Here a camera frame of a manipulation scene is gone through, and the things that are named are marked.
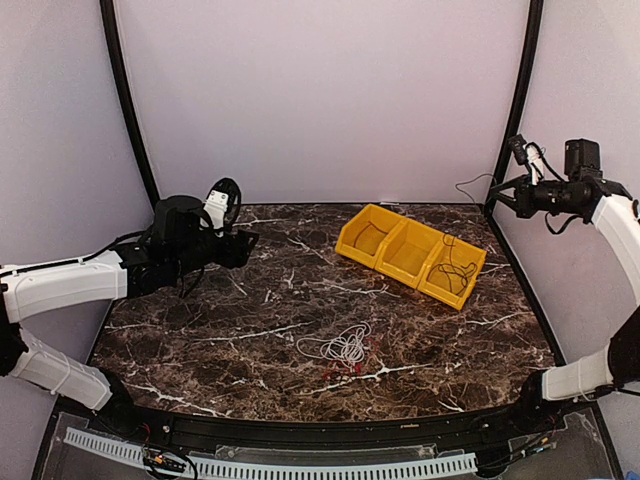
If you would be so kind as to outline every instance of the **marble table surface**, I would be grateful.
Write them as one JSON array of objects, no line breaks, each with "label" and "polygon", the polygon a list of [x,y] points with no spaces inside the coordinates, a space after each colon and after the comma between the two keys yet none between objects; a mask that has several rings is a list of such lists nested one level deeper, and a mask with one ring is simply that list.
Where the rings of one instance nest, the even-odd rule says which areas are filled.
[{"label": "marble table surface", "polygon": [[[461,311],[335,253],[341,227],[362,207],[244,207],[238,226],[261,235],[249,264],[231,271],[207,267],[186,299],[165,288],[118,302],[92,364],[118,374],[140,405],[306,422],[500,406],[517,398],[532,371],[553,365],[516,277],[475,207],[389,207],[487,250]],[[371,348],[359,376],[327,376],[328,361],[296,349],[302,337],[333,338],[363,321],[372,327]]]}]

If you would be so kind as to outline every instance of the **coiled white cable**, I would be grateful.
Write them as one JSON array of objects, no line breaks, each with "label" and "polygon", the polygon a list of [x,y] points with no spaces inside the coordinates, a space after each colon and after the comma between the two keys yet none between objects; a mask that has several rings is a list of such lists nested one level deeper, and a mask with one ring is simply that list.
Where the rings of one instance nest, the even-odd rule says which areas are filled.
[{"label": "coiled white cable", "polygon": [[[330,340],[314,337],[300,338],[296,342],[296,349],[305,357],[329,361],[336,360],[342,362],[345,367],[353,369],[366,358],[369,347],[364,344],[364,339],[369,335],[371,335],[371,325],[362,322],[357,325],[352,325],[340,335]],[[317,347],[317,354],[304,352],[300,348],[302,342],[320,344]]]}]

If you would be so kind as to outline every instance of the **cable organizer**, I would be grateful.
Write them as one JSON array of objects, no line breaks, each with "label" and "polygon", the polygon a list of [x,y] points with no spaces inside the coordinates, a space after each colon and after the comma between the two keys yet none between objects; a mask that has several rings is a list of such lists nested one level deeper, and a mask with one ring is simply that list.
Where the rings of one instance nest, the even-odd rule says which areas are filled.
[{"label": "cable organizer", "polygon": [[[124,465],[144,468],[142,446],[115,440],[95,432],[67,428],[64,443]],[[228,480],[423,480],[474,473],[475,453],[413,462],[359,466],[259,465],[215,460],[190,455],[200,479]],[[192,478],[191,467],[182,474]]]},{"label": "cable organizer", "polygon": [[336,252],[461,310],[487,252],[458,238],[367,205],[340,232]]}]

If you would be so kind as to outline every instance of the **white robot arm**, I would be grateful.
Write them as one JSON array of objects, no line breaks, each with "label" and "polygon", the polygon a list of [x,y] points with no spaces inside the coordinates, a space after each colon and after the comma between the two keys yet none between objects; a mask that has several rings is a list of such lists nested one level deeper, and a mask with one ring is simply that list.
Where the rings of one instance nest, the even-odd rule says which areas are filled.
[{"label": "white robot arm", "polygon": [[[638,202],[617,182],[602,178],[599,146],[589,140],[569,140],[565,144],[563,180],[548,165],[541,149],[526,143],[521,135],[509,141],[516,161],[527,167],[529,174],[497,185],[491,196],[516,212],[530,218],[538,211],[547,215],[570,213],[584,223],[592,223],[605,237],[618,257],[640,305],[640,223]],[[545,180],[535,167],[541,160],[557,180]],[[503,192],[513,188],[513,195]],[[523,386],[521,402],[527,409],[540,408],[569,400],[593,400],[640,380],[640,308],[627,320],[611,341],[599,352],[569,365],[533,374]]]},{"label": "white robot arm", "polygon": [[[175,286],[212,262],[244,266],[258,236],[231,232],[239,208],[237,184],[222,179],[205,202],[186,196],[161,200],[147,230],[116,239],[93,255],[0,268],[0,376],[27,380],[96,412],[108,411],[117,423],[114,409],[130,401],[117,378],[45,345],[19,323],[57,308],[147,295]],[[123,243],[132,238],[137,240]]]}]

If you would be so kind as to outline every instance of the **curved black frame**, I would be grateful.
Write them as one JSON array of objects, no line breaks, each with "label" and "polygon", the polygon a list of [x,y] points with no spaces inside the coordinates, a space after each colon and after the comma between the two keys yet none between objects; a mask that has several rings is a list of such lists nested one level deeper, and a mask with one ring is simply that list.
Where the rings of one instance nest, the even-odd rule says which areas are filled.
[{"label": "curved black frame", "polygon": [[[509,118],[505,128],[502,144],[500,145],[500,153],[498,161],[493,172],[496,183],[502,183],[507,174],[509,167],[509,159],[511,158],[511,150],[507,144],[507,140],[518,134],[520,122],[522,121],[522,113],[524,112],[524,104],[527,100],[529,91],[529,83],[531,82],[531,73],[533,71],[533,62],[536,57],[536,48],[538,47],[538,36],[540,34],[540,25],[542,24],[542,10],[544,0],[531,0],[529,3],[529,17],[527,18],[527,30],[524,34],[524,44],[522,46],[522,57],[520,58],[520,68],[518,69],[518,79],[516,80],[516,88],[513,92],[513,100],[511,101],[511,109],[509,110]],[[484,212],[487,216],[493,216],[496,201],[487,194],[484,204]]]},{"label": "curved black frame", "polygon": [[151,208],[154,208],[160,200],[160,192],[158,191],[156,180],[153,177],[149,157],[142,140],[140,124],[138,123],[136,110],[133,106],[133,98],[131,97],[131,89],[129,88],[129,80],[127,79],[127,71],[124,65],[124,57],[122,56],[120,36],[118,35],[118,21],[116,19],[113,0],[100,0],[100,11],[102,12],[104,35],[107,41],[107,49],[109,50],[113,79],[115,80],[118,98],[120,99],[122,116],[127,126],[129,141],[131,142],[131,148],[133,148],[133,154],[138,164],[142,183],[144,183],[144,188],[147,191]]},{"label": "curved black frame", "polygon": [[[152,206],[155,206],[160,196],[142,140],[127,80],[118,36],[114,2],[113,0],[100,0],[100,7],[114,80],[129,139],[149,202]],[[540,32],[542,10],[543,0],[530,0],[516,87],[494,172],[498,182],[504,179],[510,159],[510,151],[506,141],[518,132],[522,119]],[[495,222],[493,217],[494,207],[495,201],[487,197],[483,208],[487,222],[514,268],[516,277],[554,354],[556,364],[564,364],[564,357],[544,311],[515,254]],[[514,431],[509,427],[495,430],[478,428],[476,419],[495,413],[503,408],[497,407],[477,412],[438,417],[361,423],[281,423],[232,420],[174,414],[149,408],[141,408],[141,412],[147,423],[154,427],[153,430],[155,432],[163,432],[163,427],[169,427],[169,433],[159,433],[154,441],[175,448],[214,451],[217,445],[226,444],[296,450],[344,450],[436,443],[440,451],[464,448],[467,451],[483,452],[504,448],[510,438],[520,434],[520,432]],[[594,402],[583,408],[591,408],[593,410],[603,436],[611,467],[616,477],[622,478],[620,464],[597,403]],[[75,402],[64,398],[58,399],[40,447],[38,461],[33,472],[34,479],[38,478],[41,472],[53,427],[61,412],[73,413],[88,419],[92,418],[86,410],[79,408]],[[95,420],[92,420],[90,425],[97,430],[103,430],[103,427]]]}]

